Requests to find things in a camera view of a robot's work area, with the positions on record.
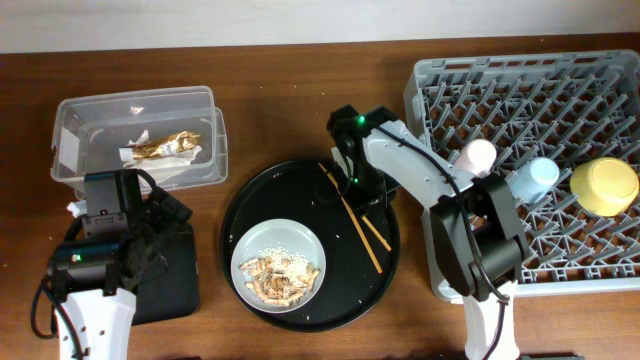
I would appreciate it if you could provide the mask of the wooden chopstick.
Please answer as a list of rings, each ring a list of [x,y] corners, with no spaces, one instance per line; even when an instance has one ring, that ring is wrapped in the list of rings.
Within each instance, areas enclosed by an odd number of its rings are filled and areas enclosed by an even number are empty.
[[[354,228],[359,236],[359,238],[361,239],[364,248],[366,249],[367,254],[369,255],[369,258],[374,266],[374,268],[376,269],[376,272],[378,274],[382,274],[383,273],[383,269],[373,251],[373,249],[371,248],[371,245],[368,242],[368,239],[366,237],[366,235],[364,234],[359,221],[356,219],[356,216],[353,212],[353,210],[351,209],[351,207],[349,206],[349,204],[347,203],[347,201],[344,199],[344,197],[340,194],[339,192],[339,188],[338,188],[338,184],[337,181],[335,180],[335,178],[333,177],[333,175],[331,173],[329,173],[327,171],[327,169],[324,167],[324,165],[320,162],[317,163],[318,166],[320,167],[321,171],[324,173],[324,175],[329,179],[329,181],[331,182],[331,184],[333,185],[333,187],[335,188],[336,192],[339,195],[340,200],[343,203],[343,206],[345,207],[345,210],[347,211],[347,214],[349,216],[349,218],[351,219],[351,222],[354,225]]]
[[[392,250],[391,246],[387,242],[387,240],[382,236],[382,234],[377,230],[377,228],[371,223],[371,221],[367,218],[366,215],[361,216],[364,224],[369,228],[369,230],[374,234],[374,236],[380,241],[380,243],[384,246],[384,248],[390,252]]]

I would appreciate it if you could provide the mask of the white tissue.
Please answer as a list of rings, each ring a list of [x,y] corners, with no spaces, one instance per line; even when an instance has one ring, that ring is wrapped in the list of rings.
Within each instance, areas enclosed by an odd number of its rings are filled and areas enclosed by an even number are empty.
[[[199,143],[199,145],[195,149],[180,153],[176,156],[156,159],[132,160],[126,162],[122,160],[121,161],[123,162],[124,168],[136,168],[144,170],[146,172],[151,172],[152,170],[167,170],[166,174],[159,175],[156,178],[157,182],[162,182],[170,177],[184,172],[184,167],[189,166],[192,162],[194,162],[196,156],[201,151],[202,147]]]

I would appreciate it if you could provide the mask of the gold coffee sachet wrapper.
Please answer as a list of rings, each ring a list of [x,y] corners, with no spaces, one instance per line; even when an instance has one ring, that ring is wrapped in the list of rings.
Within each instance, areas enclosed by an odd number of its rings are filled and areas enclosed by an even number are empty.
[[[149,132],[144,130],[136,141],[130,141],[119,149],[120,159],[132,160],[156,159],[176,156],[195,149],[201,135],[191,131],[181,131],[156,140],[151,140]]]

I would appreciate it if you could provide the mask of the grey plate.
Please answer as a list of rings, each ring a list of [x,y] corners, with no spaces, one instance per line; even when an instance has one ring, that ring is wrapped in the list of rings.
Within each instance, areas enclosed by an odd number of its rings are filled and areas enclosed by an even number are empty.
[[[252,291],[244,286],[249,279],[238,269],[238,266],[251,257],[257,256],[261,250],[271,247],[283,247],[289,252],[305,255],[317,268],[321,275],[309,295],[289,308],[280,308],[261,303]],[[326,256],[319,238],[306,226],[288,219],[272,219],[259,223],[248,230],[237,243],[231,257],[230,274],[235,290],[249,306],[255,310],[269,314],[283,314],[302,308],[318,292],[326,274]]]

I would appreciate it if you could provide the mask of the pink plastic cup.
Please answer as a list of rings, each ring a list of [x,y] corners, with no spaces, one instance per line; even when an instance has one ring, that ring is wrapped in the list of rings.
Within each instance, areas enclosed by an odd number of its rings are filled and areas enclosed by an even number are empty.
[[[454,165],[476,177],[484,177],[491,172],[496,157],[497,150],[490,141],[474,139],[461,149]]]

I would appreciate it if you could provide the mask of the food scraps with rice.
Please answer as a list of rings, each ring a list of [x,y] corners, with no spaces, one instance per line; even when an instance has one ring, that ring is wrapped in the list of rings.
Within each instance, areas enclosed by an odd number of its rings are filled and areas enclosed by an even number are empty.
[[[314,289],[321,275],[305,255],[283,247],[261,250],[238,269],[249,279],[244,286],[263,304],[289,308],[299,304]]]

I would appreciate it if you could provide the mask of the light blue plastic cup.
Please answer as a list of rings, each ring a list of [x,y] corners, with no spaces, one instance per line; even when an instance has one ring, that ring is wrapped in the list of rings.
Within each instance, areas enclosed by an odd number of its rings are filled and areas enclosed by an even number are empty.
[[[559,167],[553,160],[538,157],[519,168],[509,186],[516,199],[533,204],[552,189],[559,175]]]

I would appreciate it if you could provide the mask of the yellow plastic bowl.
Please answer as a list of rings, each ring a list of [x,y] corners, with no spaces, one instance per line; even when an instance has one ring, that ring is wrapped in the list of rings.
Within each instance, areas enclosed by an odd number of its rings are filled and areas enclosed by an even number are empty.
[[[611,217],[626,211],[639,193],[639,178],[626,162],[598,158],[576,167],[570,178],[570,190],[588,212]]]

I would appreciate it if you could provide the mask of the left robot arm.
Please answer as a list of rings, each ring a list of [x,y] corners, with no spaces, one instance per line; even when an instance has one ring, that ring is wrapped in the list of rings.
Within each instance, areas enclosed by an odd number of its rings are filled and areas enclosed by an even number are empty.
[[[62,359],[124,359],[137,291],[191,209],[141,169],[90,173],[87,210],[48,261],[37,293],[52,304]]]

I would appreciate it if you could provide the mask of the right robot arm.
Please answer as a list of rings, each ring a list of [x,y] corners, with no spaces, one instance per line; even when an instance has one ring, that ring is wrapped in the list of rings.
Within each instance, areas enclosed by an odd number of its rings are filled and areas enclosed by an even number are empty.
[[[505,178],[479,178],[450,164],[384,106],[361,114],[345,105],[331,113],[327,131],[353,211],[385,205],[388,179],[423,206],[432,259],[462,297],[466,357],[519,358],[513,300],[530,248]]]

